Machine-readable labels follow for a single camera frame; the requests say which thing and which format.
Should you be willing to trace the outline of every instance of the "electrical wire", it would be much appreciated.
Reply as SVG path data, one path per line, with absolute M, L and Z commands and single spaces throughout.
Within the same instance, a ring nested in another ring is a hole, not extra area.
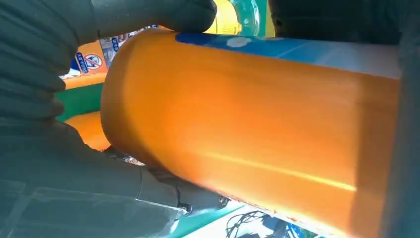
M 236 238 L 238 236 L 239 227 L 244 223 L 250 223 L 257 221 L 259 219 L 263 219 L 268 217 L 269 215 L 260 212 L 260 211 L 252 211 L 245 214 L 239 214 L 231 217 L 226 223 L 226 238 Z M 229 227 L 229 223 L 232 219 L 240 217 L 239 220 L 233 224 L 233 226 Z

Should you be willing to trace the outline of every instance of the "blue printed label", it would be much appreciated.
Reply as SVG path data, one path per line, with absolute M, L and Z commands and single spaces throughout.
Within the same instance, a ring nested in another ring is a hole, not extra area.
M 114 48 L 115 52 L 119 50 L 118 40 L 115 37 L 112 38 L 112 47 Z
M 261 38 L 179 33 L 181 43 L 327 66 L 377 76 L 399 78 L 395 46 L 313 41 L 291 38 Z
M 79 62 L 80 68 L 82 69 L 83 73 L 88 73 L 88 67 L 86 66 L 85 59 L 83 58 L 82 53 L 77 52 L 76 54 L 77 61 Z

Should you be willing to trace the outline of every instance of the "gloved hand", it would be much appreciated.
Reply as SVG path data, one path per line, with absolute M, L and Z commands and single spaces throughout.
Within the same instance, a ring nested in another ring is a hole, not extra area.
M 151 24 L 203 32 L 215 14 L 212 0 L 0 0 L 0 90 L 8 92 L 0 92 L 0 118 L 8 118 L 10 129 L 11 118 L 62 114 L 53 97 L 65 89 L 58 76 L 82 44 Z
M 183 214 L 177 188 L 86 146 L 55 120 L 54 94 L 80 45 L 150 24 L 202 32 L 215 13 L 212 0 L 0 0 L 0 237 L 170 231 Z

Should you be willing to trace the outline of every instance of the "gray sleeve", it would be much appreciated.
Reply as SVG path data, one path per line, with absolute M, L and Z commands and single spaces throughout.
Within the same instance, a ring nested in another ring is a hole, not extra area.
M 394 154 L 380 237 L 420 237 L 420 1 L 395 1 L 403 71 Z

